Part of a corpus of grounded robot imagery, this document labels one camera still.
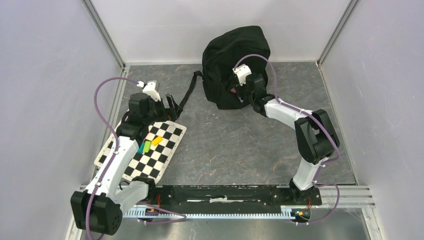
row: checkered pattern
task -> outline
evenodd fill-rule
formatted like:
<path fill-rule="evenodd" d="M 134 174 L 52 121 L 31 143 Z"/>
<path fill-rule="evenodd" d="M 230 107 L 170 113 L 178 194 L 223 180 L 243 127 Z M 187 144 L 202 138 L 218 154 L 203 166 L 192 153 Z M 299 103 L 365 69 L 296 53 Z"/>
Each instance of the checkered pattern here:
<path fill-rule="evenodd" d="M 149 126 L 149 133 L 145 140 L 152 141 L 160 136 L 163 138 L 162 141 L 156 146 L 152 144 L 149 152 L 136 153 L 122 177 L 131 181 L 134 177 L 141 176 L 155 179 L 156 183 L 159 182 L 185 131 L 185 126 L 172 121 L 156 122 Z M 94 161 L 96 166 L 101 167 L 106 160 L 114 144 L 113 140 L 114 138 L 111 135 L 97 156 L 96 161 Z"/>

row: black square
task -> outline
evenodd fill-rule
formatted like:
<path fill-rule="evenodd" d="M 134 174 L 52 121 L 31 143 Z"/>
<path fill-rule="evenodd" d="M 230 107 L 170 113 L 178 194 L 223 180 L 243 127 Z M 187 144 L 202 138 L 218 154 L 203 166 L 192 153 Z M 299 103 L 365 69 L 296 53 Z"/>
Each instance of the black square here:
<path fill-rule="evenodd" d="M 106 158 L 107 158 L 107 156 L 102 155 L 98 161 L 99 161 L 100 163 L 104 163 L 104 162 L 105 162 L 105 160 L 106 160 Z"/>
<path fill-rule="evenodd" d="M 169 125 L 168 124 L 166 124 L 166 123 L 163 123 L 161 126 L 160 126 L 160 129 L 162 129 L 162 130 L 167 130 L 168 129 L 168 127 L 169 127 Z"/>
<path fill-rule="evenodd" d="M 150 166 L 150 167 L 153 168 L 155 166 L 156 162 L 157 162 L 156 160 L 150 158 L 147 162 L 147 166 Z"/>
<path fill-rule="evenodd" d="M 135 160 L 140 160 L 140 159 L 142 159 L 142 156 L 143 156 L 143 154 L 141 154 L 141 153 L 136 153 L 135 155 L 134 155 L 134 157 L 133 157 L 133 159 L 135 159 Z"/>
<path fill-rule="evenodd" d="M 181 133 L 183 132 L 183 130 L 181 130 L 181 129 L 179 129 L 179 128 L 176 128 L 175 129 L 175 131 L 173 132 L 173 134 L 175 134 L 175 135 L 180 135 Z"/>
<path fill-rule="evenodd" d="M 161 154 L 158 161 L 161 163 L 165 163 L 167 161 L 168 157 L 166 155 Z"/>
<path fill-rule="evenodd" d="M 162 153 L 162 151 L 165 149 L 164 146 L 162 145 L 157 145 L 156 148 L 154 149 L 155 152 L 159 152 Z"/>
<path fill-rule="evenodd" d="M 170 133 L 169 131 L 165 132 L 165 134 L 163 134 L 163 138 L 164 139 L 170 139 L 172 136 L 172 133 Z"/>
<path fill-rule="evenodd" d="M 157 127 L 155 127 L 155 126 L 152 126 L 149 132 L 150 132 L 151 134 L 157 134 L 157 133 L 158 133 L 158 131 L 159 131 L 159 128 L 157 128 Z"/>
<path fill-rule="evenodd" d="M 172 149 L 174 146 L 175 146 L 175 142 L 173 141 L 168 141 L 168 143 L 166 144 L 166 147 L 170 149 Z"/>
<path fill-rule="evenodd" d="M 159 173 L 160 173 L 159 170 L 153 168 L 149 175 L 152 178 L 156 178 L 159 175 Z"/>
<path fill-rule="evenodd" d="M 141 162 L 139 162 L 138 164 L 137 164 L 137 166 L 135 167 L 135 169 L 137 169 L 138 171 L 140 171 L 140 172 L 142 172 L 143 171 L 143 169 L 145 168 L 145 164 L 144 163 L 141 163 Z"/>
<path fill-rule="evenodd" d="M 128 166 L 123 173 L 128 175 L 128 176 L 131 176 L 131 174 L 133 174 L 133 172 L 134 172 L 134 169 Z"/>
<path fill-rule="evenodd" d="M 153 150 L 149 150 L 148 152 L 143 152 L 143 154 L 145 155 L 145 156 L 147 156 L 147 157 L 151 157 L 152 156 L 152 154 L 153 154 Z"/>

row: black strap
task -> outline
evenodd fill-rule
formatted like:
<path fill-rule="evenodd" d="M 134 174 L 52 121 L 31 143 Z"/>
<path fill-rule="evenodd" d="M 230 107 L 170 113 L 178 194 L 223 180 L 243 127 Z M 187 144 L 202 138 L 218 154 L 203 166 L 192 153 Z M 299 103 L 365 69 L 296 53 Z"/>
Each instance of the black strap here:
<path fill-rule="evenodd" d="M 188 88 L 187 92 L 185 93 L 184 98 L 179 103 L 179 106 L 181 108 L 184 108 L 184 105 L 186 105 L 187 100 L 189 100 L 190 94 L 192 94 L 193 90 L 195 89 L 196 80 L 197 80 L 198 76 L 200 76 L 201 79 L 203 79 L 203 74 L 202 74 L 201 71 L 195 71 L 194 72 L 193 78 L 191 79 L 190 87 Z"/>

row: metal corner post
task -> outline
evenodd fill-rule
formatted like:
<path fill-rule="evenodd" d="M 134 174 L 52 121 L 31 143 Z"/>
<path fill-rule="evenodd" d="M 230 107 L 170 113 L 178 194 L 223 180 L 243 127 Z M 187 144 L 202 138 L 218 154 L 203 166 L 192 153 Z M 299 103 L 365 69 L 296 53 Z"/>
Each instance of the metal corner post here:
<path fill-rule="evenodd" d="M 349 18 L 351 17 L 352 12 L 355 10 L 359 1 L 360 0 L 350 0 L 349 4 L 347 5 L 346 9 L 343 12 L 343 15 L 341 16 L 340 20 L 338 21 L 337 26 L 335 27 L 333 33 L 331 34 L 330 39 L 328 40 L 327 44 L 325 45 L 324 50 L 322 51 L 321 55 L 319 56 L 318 60 L 316 61 L 317 65 L 319 67 L 326 60 L 327 56 L 329 55 L 330 50 L 333 48 L 335 42 L 339 38 L 340 33 L 345 28 L 346 23 L 348 22 Z"/>
<path fill-rule="evenodd" d="M 124 60 L 122 59 L 121 55 L 119 54 L 118 49 L 115 46 L 114 42 L 112 41 L 111 36 L 106 30 L 106 27 L 103 24 L 102 19 L 100 18 L 99 13 L 97 12 L 92 0 L 81 0 L 81 1 L 84 4 L 85 8 L 87 9 L 87 12 L 90 14 L 90 17 L 93 20 L 103 40 L 106 42 L 106 45 L 109 48 L 110 52 L 112 53 L 113 57 L 115 58 L 116 63 L 119 65 L 121 69 L 124 69 L 126 64 Z"/>

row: purple cable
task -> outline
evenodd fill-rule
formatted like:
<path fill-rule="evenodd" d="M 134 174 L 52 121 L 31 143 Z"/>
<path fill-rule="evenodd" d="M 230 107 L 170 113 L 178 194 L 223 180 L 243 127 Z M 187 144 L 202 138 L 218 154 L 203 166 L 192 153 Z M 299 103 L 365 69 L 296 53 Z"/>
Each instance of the purple cable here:
<path fill-rule="evenodd" d="M 130 82 L 136 83 L 136 84 L 138 84 L 138 81 L 133 80 L 133 79 L 130 79 L 130 78 L 126 78 L 126 77 L 119 77 L 119 76 L 117 76 L 117 77 L 111 77 L 111 78 L 108 78 L 108 79 L 104 80 L 103 82 L 101 82 L 98 85 L 98 87 L 96 88 L 95 92 L 94 92 L 94 108 L 95 108 L 95 111 L 97 112 L 98 116 L 103 121 L 103 123 L 106 124 L 107 128 L 112 132 L 112 134 L 113 134 L 113 136 L 115 138 L 115 152 L 117 152 L 118 149 L 119 149 L 119 138 L 118 138 L 118 135 L 115 132 L 114 128 L 108 123 L 108 121 L 100 113 L 99 106 L 97 104 L 97 94 L 99 93 L 100 88 L 105 83 L 110 82 L 112 80 L 127 80 L 127 81 L 130 81 Z M 116 155 L 115 152 L 112 153 L 112 157 L 110 158 L 109 162 L 107 162 L 106 166 L 104 167 L 103 172 L 100 174 L 100 176 L 98 178 L 98 181 L 97 181 L 98 183 L 101 183 L 102 182 L 103 177 L 105 176 L 106 172 L 108 171 L 109 167 L 111 166 L 112 162 L 114 161 L 115 155 Z M 88 235 L 88 239 L 89 240 L 95 240 L 93 238 L 92 233 L 90 232 L 90 210 L 92 208 L 93 199 L 94 199 L 94 196 L 96 195 L 96 192 L 97 192 L 98 188 L 99 188 L 98 185 L 96 185 L 94 187 L 93 192 L 91 193 L 91 196 L 90 196 L 90 198 L 88 200 L 87 211 L 85 212 L 85 229 L 87 230 L 87 235 Z M 104 234 L 102 234 L 97 240 L 102 239 L 103 238 L 103 235 Z"/>
<path fill-rule="evenodd" d="M 317 220 L 314 220 L 314 221 L 311 221 L 311 222 L 308 222 L 308 223 L 306 223 L 306 222 L 298 222 L 297 224 L 300 224 L 300 225 L 308 225 L 308 224 L 313 224 L 313 223 L 321 222 L 321 221 L 323 221 L 323 220 L 327 219 L 328 217 L 330 217 L 330 216 L 333 214 L 333 212 L 336 210 L 337 205 L 339 204 L 339 200 L 340 200 L 340 190 L 339 190 L 339 186 L 337 186 L 337 184 L 336 184 L 336 183 L 334 183 L 334 182 L 329 182 L 329 183 L 325 183 L 325 184 L 316 185 L 317 178 L 318 178 L 318 176 L 320 175 L 321 170 L 322 170 L 322 168 L 325 166 L 325 164 L 329 164 L 329 163 L 332 163 L 332 162 L 337 161 L 338 159 L 340 159 L 340 156 L 341 156 L 341 155 L 340 155 L 340 150 L 339 150 L 339 148 L 337 147 L 336 143 L 334 142 L 333 138 L 330 136 L 329 132 L 328 132 L 328 131 L 326 130 L 326 128 L 325 128 L 325 127 L 324 127 L 324 126 L 320 123 L 320 121 L 318 121 L 318 120 L 317 120 L 314 116 L 312 116 L 311 114 L 307 113 L 306 111 L 304 111 L 304 110 L 302 110 L 302 109 L 300 109 L 300 108 L 298 108 L 298 107 L 292 106 L 292 105 L 290 105 L 290 104 L 287 104 L 287 103 L 285 103 L 285 102 L 281 101 L 281 99 L 277 96 L 277 74 L 276 74 L 276 71 L 274 70 L 273 65 L 270 63 L 270 61 L 269 61 L 266 57 L 264 57 L 264 56 L 262 56 L 262 55 L 259 55 L 259 54 L 248 54 L 248 55 L 246 55 L 246 56 L 242 57 L 242 58 L 241 58 L 241 59 L 237 62 L 237 64 L 234 66 L 234 70 L 236 70 L 236 68 L 239 66 L 239 64 L 240 64 L 243 60 L 245 60 L 245 59 L 247 59 L 247 58 L 250 58 L 250 57 L 258 57 L 258 58 L 261 58 L 261 59 L 265 60 L 265 61 L 269 64 L 269 66 L 271 67 L 272 74 L 274 75 L 274 95 L 275 95 L 275 100 L 276 100 L 276 101 L 277 101 L 280 105 L 283 105 L 283 106 L 285 106 L 285 107 L 287 107 L 287 108 L 289 108 L 289 109 L 292 109 L 292 110 L 294 110 L 294 111 L 296 111 L 296 112 L 299 112 L 300 114 L 304 114 L 304 115 L 308 116 L 310 119 L 312 119 L 312 121 L 314 121 L 314 122 L 318 125 L 318 127 L 322 130 L 322 132 L 325 134 L 325 136 L 327 137 L 327 139 L 330 141 L 331 146 L 334 148 L 334 151 L 335 151 L 335 153 L 336 153 L 336 157 L 334 157 L 334 158 L 332 158 L 332 159 L 328 159 L 328 160 L 326 160 L 326 161 L 323 161 L 323 162 L 321 163 L 321 165 L 319 166 L 318 170 L 316 171 L 316 174 L 315 174 L 315 176 L 313 177 L 313 180 L 312 180 L 312 185 L 313 185 L 315 188 L 321 188 L 321 187 L 330 186 L 330 185 L 335 187 L 335 189 L 336 189 L 336 191 L 337 191 L 337 199 L 336 199 L 336 201 L 335 201 L 334 207 L 331 209 L 331 211 L 330 211 L 330 212 L 329 212 L 326 216 L 324 216 L 324 217 L 322 217 L 322 218 L 320 218 L 320 219 L 317 219 Z"/>
<path fill-rule="evenodd" d="M 139 201 L 137 204 L 143 204 L 143 205 L 149 206 L 153 209 L 159 210 L 161 212 L 164 212 L 164 213 L 167 213 L 167 214 L 178 215 L 178 216 L 182 217 L 182 218 L 178 218 L 178 219 L 174 219 L 174 220 L 168 220 L 168 221 L 147 221 L 147 222 L 145 222 L 146 224 L 172 224 L 172 223 L 182 222 L 182 221 L 187 219 L 187 216 L 182 214 L 182 213 L 169 211 L 169 210 L 160 208 L 158 206 L 152 205 L 152 204 L 144 202 L 144 201 Z"/>

